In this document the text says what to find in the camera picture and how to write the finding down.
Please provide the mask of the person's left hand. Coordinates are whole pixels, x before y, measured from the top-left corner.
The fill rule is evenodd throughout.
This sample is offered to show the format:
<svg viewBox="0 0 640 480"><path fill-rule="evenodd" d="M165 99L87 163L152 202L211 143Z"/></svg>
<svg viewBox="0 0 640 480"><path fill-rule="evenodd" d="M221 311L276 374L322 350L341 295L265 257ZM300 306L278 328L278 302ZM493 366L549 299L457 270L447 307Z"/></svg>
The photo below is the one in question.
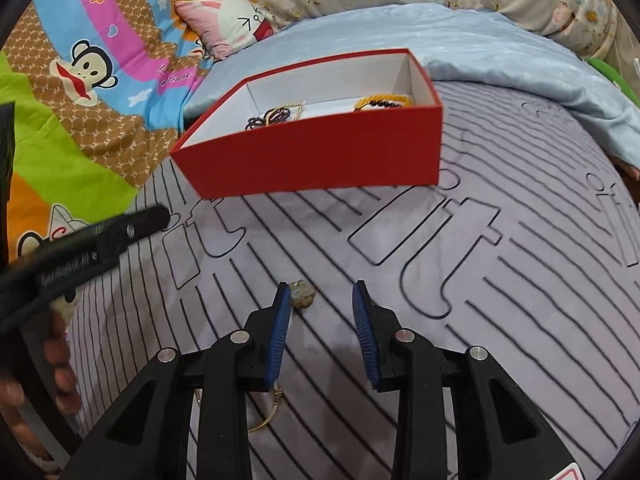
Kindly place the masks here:
<svg viewBox="0 0 640 480"><path fill-rule="evenodd" d="M51 339L58 339L51 312L36 313L12 326L2 322L1 370L23 388L25 401L17 413L52 460L64 468L79 448L81 437L74 416L62 413L55 403L62 390L55 383L55 367L44 352Z"/></svg>

